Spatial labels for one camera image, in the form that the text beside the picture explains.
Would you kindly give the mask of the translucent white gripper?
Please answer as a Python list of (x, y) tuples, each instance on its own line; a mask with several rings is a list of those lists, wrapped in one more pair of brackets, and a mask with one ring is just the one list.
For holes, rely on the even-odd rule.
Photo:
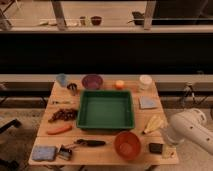
[(161, 130), (161, 135), (164, 140), (164, 144), (162, 147), (162, 158), (169, 159), (173, 158), (176, 153), (176, 147), (179, 145), (178, 142), (173, 141), (166, 132), (165, 129)]

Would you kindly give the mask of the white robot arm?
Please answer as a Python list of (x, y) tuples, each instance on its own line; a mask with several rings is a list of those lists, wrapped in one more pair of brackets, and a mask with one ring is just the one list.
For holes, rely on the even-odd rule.
[(160, 132), (166, 144), (177, 146), (185, 139), (195, 143), (213, 155), (213, 132), (205, 127), (207, 117), (198, 108), (186, 109), (173, 114)]

